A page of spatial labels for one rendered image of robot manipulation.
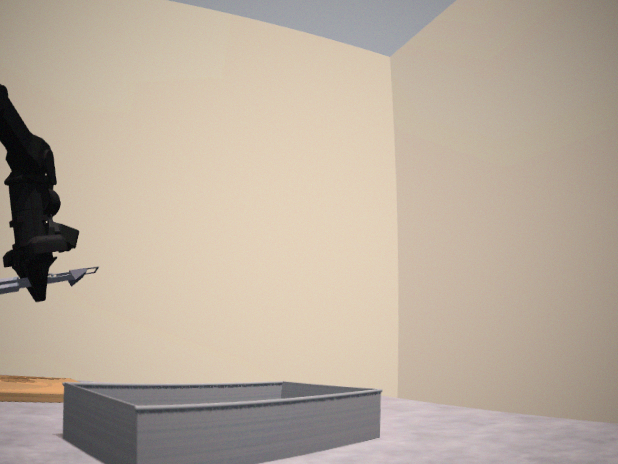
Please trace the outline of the grey roasting tin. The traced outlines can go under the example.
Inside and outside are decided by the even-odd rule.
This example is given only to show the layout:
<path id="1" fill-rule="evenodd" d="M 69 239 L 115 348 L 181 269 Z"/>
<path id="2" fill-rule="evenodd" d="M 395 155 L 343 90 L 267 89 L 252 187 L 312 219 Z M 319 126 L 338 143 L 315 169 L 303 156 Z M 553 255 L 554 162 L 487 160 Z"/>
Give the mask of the grey roasting tin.
<path id="1" fill-rule="evenodd" d="M 105 464 L 259 464 L 380 438 L 382 389 L 63 382 L 63 439 Z"/>

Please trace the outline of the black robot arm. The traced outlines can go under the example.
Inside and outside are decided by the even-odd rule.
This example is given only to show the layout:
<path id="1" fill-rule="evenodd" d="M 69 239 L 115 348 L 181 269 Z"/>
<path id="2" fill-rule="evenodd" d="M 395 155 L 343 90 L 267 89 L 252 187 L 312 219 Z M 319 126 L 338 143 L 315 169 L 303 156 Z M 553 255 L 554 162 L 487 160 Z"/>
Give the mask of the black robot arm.
<path id="1" fill-rule="evenodd" d="M 6 161 L 11 168 L 4 181 L 9 186 L 11 213 L 42 209 L 48 215 L 46 236 L 61 234 L 67 241 L 66 251 L 75 249 L 80 231 L 53 221 L 61 206 L 59 195 L 53 190 L 57 185 L 53 151 L 43 138 L 29 131 L 7 91 L 0 84 L 0 141 L 7 150 Z"/>

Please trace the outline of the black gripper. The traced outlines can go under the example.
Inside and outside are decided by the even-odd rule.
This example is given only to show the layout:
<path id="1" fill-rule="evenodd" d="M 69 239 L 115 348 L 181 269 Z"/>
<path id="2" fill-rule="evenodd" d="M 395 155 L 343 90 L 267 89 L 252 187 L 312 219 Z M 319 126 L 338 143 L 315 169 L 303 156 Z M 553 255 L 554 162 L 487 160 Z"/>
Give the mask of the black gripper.
<path id="1" fill-rule="evenodd" d="M 42 209 L 13 213 L 9 228 L 14 229 L 15 243 L 3 256 L 4 267 L 12 266 L 20 279 L 29 279 L 31 287 L 26 288 L 36 302 L 46 299 L 49 267 L 57 259 L 52 252 L 68 250 L 66 238 L 61 234 L 46 236 L 47 220 L 48 215 Z"/>

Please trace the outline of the wooden board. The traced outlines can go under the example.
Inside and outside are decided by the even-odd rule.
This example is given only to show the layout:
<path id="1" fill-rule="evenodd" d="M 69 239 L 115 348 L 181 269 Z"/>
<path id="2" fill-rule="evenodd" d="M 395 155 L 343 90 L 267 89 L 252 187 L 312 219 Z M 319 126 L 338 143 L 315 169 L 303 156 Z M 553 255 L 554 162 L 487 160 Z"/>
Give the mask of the wooden board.
<path id="1" fill-rule="evenodd" d="M 71 378 L 0 375 L 0 402 L 64 403 L 63 382 Z"/>

